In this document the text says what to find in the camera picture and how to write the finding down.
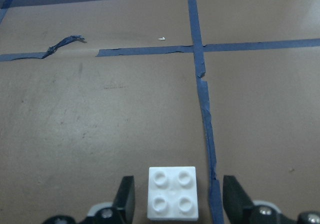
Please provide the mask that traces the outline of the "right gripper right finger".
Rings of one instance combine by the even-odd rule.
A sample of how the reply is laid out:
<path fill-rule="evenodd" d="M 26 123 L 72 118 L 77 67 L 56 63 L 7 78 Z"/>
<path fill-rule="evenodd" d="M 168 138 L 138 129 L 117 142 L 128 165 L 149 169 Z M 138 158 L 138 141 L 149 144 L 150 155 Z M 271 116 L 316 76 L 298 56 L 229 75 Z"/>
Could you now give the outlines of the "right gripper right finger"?
<path fill-rule="evenodd" d="M 285 224 L 284 216 L 269 204 L 255 204 L 235 176 L 225 175 L 223 208 L 231 224 Z"/>

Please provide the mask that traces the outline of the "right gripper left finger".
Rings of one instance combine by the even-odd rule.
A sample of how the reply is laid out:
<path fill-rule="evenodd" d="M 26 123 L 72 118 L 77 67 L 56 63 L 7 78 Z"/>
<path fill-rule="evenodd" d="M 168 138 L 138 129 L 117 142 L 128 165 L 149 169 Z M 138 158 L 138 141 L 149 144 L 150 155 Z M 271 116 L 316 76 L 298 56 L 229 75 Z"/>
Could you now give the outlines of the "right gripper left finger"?
<path fill-rule="evenodd" d="M 87 224 L 132 224 L 135 212 L 135 179 L 124 176 L 112 204 L 96 204 L 89 210 Z"/>

